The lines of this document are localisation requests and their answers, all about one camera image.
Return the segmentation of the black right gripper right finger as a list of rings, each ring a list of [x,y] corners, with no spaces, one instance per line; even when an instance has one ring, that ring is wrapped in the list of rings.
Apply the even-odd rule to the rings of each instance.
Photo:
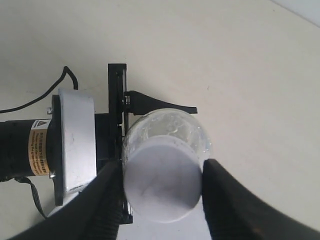
[[[203,163],[202,204],[213,240],[318,240],[319,231],[273,208],[217,160]]]

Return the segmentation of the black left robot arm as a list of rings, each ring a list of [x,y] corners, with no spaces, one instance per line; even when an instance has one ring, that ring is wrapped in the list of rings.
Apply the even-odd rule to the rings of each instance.
[[[196,107],[127,90],[127,65],[108,65],[108,112],[94,100],[59,89],[48,119],[0,124],[0,180],[53,180],[56,211],[49,223],[131,224],[133,213],[172,223],[186,217],[202,192],[201,127]]]

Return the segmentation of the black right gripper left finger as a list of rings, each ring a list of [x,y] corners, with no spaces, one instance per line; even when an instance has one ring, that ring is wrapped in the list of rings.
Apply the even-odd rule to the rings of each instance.
[[[122,211],[122,165],[113,161],[67,205],[13,239],[115,240]]]

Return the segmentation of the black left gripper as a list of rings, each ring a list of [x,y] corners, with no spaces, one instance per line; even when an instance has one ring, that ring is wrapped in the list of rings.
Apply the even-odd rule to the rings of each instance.
[[[108,73],[108,112],[94,113],[96,175],[106,163],[122,161],[122,144],[128,132],[128,112],[134,116],[142,116],[161,109],[175,109],[188,114],[197,114],[195,106],[183,106],[155,99],[138,91],[127,91],[127,65],[110,63]],[[53,115],[52,129],[52,163],[54,173],[54,199],[56,206],[62,206],[69,197],[76,193],[64,193],[62,169],[62,123],[61,101],[59,93],[52,97]]]

